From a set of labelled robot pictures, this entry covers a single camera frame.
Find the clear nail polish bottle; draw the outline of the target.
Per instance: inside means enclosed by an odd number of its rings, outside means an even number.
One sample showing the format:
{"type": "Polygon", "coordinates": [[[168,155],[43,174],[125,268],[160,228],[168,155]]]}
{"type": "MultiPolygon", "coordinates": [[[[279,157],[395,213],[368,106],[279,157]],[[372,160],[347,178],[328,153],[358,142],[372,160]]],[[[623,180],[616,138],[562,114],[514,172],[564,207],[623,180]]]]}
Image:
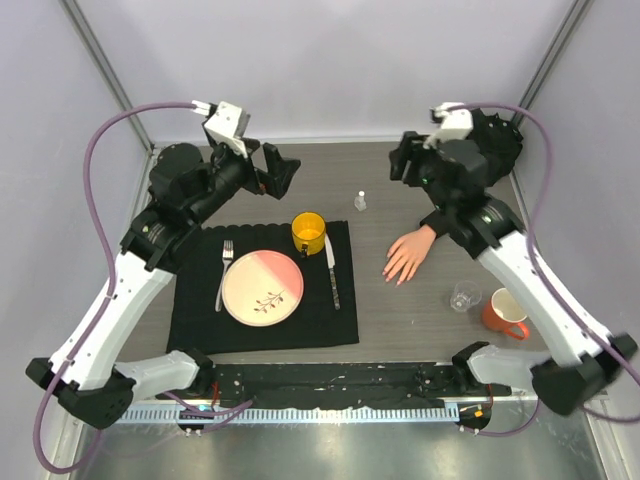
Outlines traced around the clear nail polish bottle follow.
{"type": "Polygon", "coordinates": [[[354,199],[354,206],[358,211],[364,211],[367,208],[365,192],[359,191],[354,199]]]}

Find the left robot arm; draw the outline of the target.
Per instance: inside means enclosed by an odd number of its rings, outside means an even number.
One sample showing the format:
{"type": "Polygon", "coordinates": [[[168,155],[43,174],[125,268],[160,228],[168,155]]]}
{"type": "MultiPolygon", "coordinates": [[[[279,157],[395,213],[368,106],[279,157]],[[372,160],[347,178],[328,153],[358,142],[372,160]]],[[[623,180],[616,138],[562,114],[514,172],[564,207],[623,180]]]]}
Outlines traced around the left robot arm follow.
{"type": "Polygon", "coordinates": [[[65,344],[26,368],[75,418],[104,430],[139,400],[172,391],[200,399],[211,391],[213,362],[194,348],[139,362],[117,357],[151,301],[195,253],[216,211],[241,189],[275,199],[287,193],[300,160],[269,143],[249,146],[262,149],[266,169],[225,144],[215,145],[209,160],[189,143],[160,152],[149,173],[151,201],[121,240],[115,276],[65,344]]]}

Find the black sleeve forearm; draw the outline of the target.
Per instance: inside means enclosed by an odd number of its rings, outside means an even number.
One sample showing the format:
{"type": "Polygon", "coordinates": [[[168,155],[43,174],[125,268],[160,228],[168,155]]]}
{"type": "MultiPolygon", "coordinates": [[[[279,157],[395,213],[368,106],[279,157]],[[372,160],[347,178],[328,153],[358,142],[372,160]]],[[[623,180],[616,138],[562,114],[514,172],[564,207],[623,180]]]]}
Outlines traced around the black sleeve forearm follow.
{"type": "MultiPolygon", "coordinates": [[[[512,122],[498,114],[486,115],[479,108],[471,110],[471,114],[473,129],[467,139],[472,140],[488,160],[487,186],[492,187],[513,170],[523,148],[523,137],[512,122]]],[[[414,233],[432,239],[447,234],[448,226],[444,214],[439,210],[432,211],[420,221],[419,229],[414,233]]]]}

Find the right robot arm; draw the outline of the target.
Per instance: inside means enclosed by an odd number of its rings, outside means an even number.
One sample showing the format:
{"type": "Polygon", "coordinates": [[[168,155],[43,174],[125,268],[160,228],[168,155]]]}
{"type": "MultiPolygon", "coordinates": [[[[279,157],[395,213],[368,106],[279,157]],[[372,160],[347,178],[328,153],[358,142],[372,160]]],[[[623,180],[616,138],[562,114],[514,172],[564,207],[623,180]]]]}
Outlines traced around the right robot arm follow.
{"type": "Polygon", "coordinates": [[[612,334],[568,292],[531,243],[523,223],[487,193],[491,156],[471,140],[407,131],[390,152],[390,178],[422,188],[451,239],[493,274],[543,338],[542,352],[476,342],[453,358],[451,380],[465,395],[486,384],[534,392],[567,416],[610,386],[638,351],[628,334],[612,334]]]}

